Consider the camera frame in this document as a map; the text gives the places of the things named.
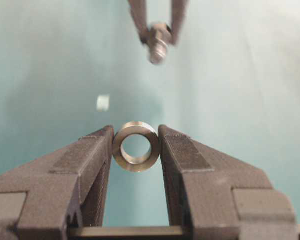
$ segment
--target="teal background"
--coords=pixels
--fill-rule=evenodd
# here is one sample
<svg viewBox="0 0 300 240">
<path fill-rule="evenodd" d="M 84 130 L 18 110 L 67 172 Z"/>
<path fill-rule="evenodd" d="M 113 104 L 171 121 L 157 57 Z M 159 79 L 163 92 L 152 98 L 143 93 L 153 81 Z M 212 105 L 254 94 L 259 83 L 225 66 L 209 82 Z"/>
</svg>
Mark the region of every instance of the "teal background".
<svg viewBox="0 0 300 240">
<path fill-rule="evenodd" d="M 169 22 L 169 1 L 148 2 Z M 0 174 L 108 124 L 166 124 L 265 170 L 300 223 L 300 0 L 190 0 L 187 15 L 153 66 L 125 0 L 0 0 Z M 104 223 L 168 224 L 160 161 L 113 161 Z"/>
</svg>

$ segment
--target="metal bushing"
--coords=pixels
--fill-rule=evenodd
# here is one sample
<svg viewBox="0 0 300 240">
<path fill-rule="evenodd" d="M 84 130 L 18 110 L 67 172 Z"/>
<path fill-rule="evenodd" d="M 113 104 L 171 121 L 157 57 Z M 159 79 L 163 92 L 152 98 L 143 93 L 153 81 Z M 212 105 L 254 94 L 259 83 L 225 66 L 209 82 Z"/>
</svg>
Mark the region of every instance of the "metal bushing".
<svg viewBox="0 0 300 240">
<path fill-rule="evenodd" d="M 139 157 L 126 153 L 123 142 L 131 135 L 145 137 L 150 148 L 148 152 Z M 141 121 L 131 121 L 122 126 L 116 133 L 113 140 L 113 156 L 116 162 L 125 170 L 130 172 L 142 172 L 151 168 L 157 161 L 160 154 L 159 138 L 156 131 L 148 124 Z"/>
</svg>

